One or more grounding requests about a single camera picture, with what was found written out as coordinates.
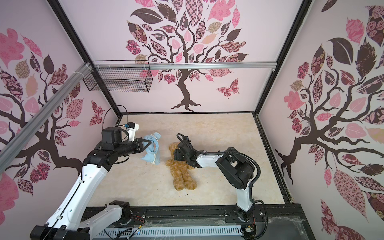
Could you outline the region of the light blue teddy shirt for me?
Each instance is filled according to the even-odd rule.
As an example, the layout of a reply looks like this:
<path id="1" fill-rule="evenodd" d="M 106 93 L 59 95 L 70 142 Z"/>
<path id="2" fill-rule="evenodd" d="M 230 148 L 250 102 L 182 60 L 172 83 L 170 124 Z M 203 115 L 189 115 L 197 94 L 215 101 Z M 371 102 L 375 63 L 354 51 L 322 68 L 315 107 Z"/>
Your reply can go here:
<path id="1" fill-rule="evenodd" d="M 152 145 L 146 149 L 146 154 L 141 159 L 153 165 L 158 165 L 160 163 L 159 139 L 161 138 L 161 134 L 155 132 L 153 134 L 146 135 L 143 138 L 147 140 L 151 140 Z"/>

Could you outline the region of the brown plush teddy bear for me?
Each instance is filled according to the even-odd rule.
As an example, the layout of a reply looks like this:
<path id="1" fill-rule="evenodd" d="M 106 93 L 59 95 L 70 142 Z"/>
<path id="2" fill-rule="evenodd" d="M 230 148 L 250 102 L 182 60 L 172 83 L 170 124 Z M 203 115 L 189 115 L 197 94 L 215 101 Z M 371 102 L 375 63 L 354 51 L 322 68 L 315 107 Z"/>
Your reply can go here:
<path id="1" fill-rule="evenodd" d="M 173 186 L 177 191 L 183 189 L 195 190 L 197 188 L 197 182 L 191 177 L 189 170 L 193 167 L 186 164 L 186 162 L 175 161 L 174 152 L 178 147 L 178 143 L 174 142 L 169 145 L 169 151 L 171 158 L 166 161 L 166 166 L 170 168 L 171 175 L 173 177 Z"/>

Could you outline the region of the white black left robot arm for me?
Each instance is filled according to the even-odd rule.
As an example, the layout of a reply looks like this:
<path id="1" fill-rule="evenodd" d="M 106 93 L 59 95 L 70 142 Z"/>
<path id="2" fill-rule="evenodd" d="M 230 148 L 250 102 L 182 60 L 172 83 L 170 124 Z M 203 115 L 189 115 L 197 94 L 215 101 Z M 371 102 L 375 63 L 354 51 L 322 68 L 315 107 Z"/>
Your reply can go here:
<path id="1" fill-rule="evenodd" d="M 102 130 L 102 140 L 87 155 L 81 174 L 55 213 L 43 226 L 35 226 L 32 240 L 92 240 L 111 224 L 132 218 L 130 204 L 113 201 L 104 210 L 83 221 L 83 214 L 98 185 L 120 157 L 145 151 L 151 141 L 136 138 L 139 125 L 129 122 L 125 128 Z"/>

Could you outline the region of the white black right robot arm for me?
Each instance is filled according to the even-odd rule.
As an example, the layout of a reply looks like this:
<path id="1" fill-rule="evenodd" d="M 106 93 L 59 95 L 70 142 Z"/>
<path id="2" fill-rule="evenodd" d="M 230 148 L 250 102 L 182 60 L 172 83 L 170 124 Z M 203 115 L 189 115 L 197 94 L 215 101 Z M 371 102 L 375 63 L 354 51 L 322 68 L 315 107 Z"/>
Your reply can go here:
<path id="1" fill-rule="evenodd" d="M 257 203 L 253 198 L 252 189 L 261 175 L 259 164 L 234 147 L 228 147 L 223 152 L 204 152 L 196 150 L 189 137 L 178 133 L 177 138 L 180 143 L 174 151 L 174 160 L 185 162 L 193 168 L 219 169 L 229 184 L 236 189 L 237 215 L 240 220 L 249 221 Z"/>

